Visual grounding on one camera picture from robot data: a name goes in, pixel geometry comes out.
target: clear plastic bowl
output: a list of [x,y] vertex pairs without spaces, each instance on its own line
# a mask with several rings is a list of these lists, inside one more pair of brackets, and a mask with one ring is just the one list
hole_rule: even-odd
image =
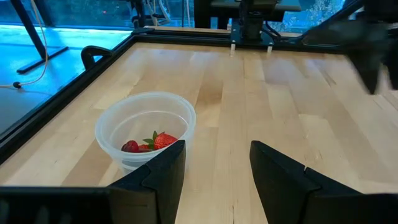
[[192,148],[196,113],[184,98],[166,92],[148,92],[130,96],[109,107],[95,125],[95,138],[128,174],[137,169],[167,147],[142,153],[123,152],[122,146],[129,140],[138,145],[143,139],[152,138],[154,131],[166,132],[177,139],[185,140],[187,169]]

